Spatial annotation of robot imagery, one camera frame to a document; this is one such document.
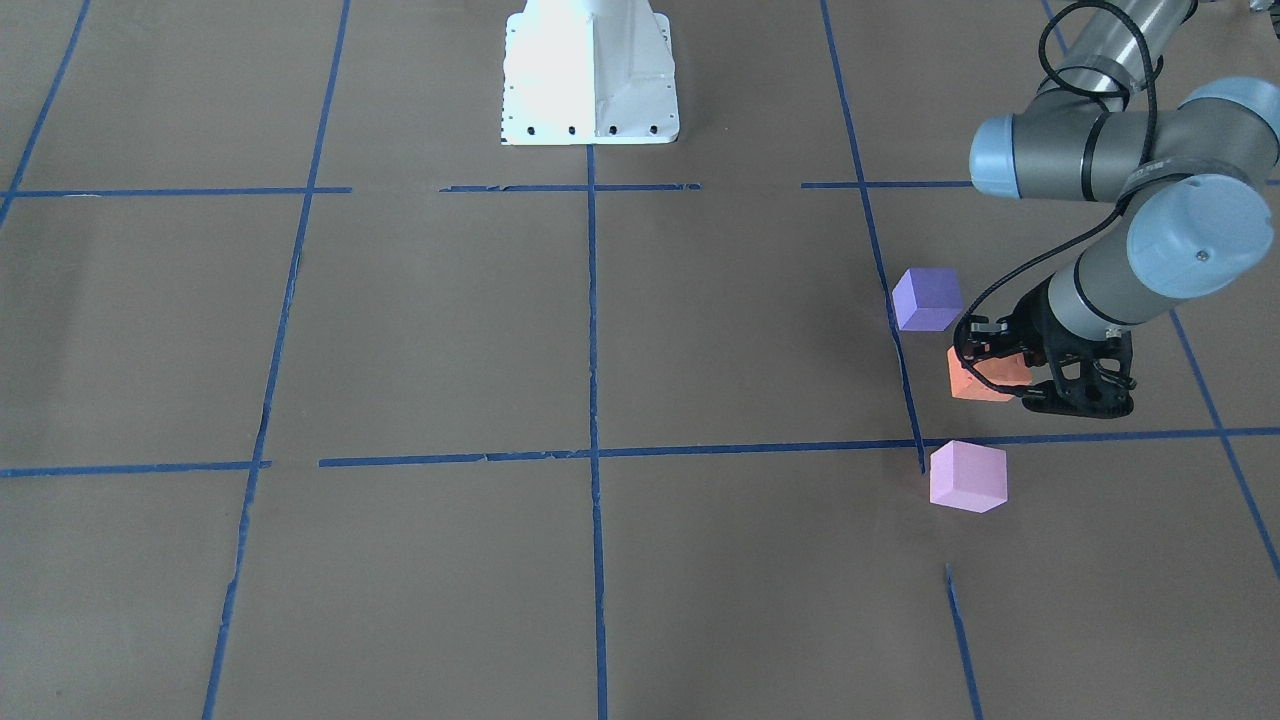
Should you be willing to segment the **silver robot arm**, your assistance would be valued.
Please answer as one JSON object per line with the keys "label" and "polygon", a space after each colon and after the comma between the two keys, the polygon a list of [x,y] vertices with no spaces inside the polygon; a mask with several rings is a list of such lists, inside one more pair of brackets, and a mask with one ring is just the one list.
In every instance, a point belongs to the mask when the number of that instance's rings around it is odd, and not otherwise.
{"label": "silver robot arm", "polygon": [[1111,205],[1009,315],[970,307],[955,327],[959,365],[1033,413],[1130,414],[1132,332],[1228,287],[1274,243],[1261,190],[1277,167],[1276,86],[1228,77],[1158,106],[1158,59],[1196,9],[1071,3],[1039,37],[1044,79],[1028,108],[972,141],[982,193]]}

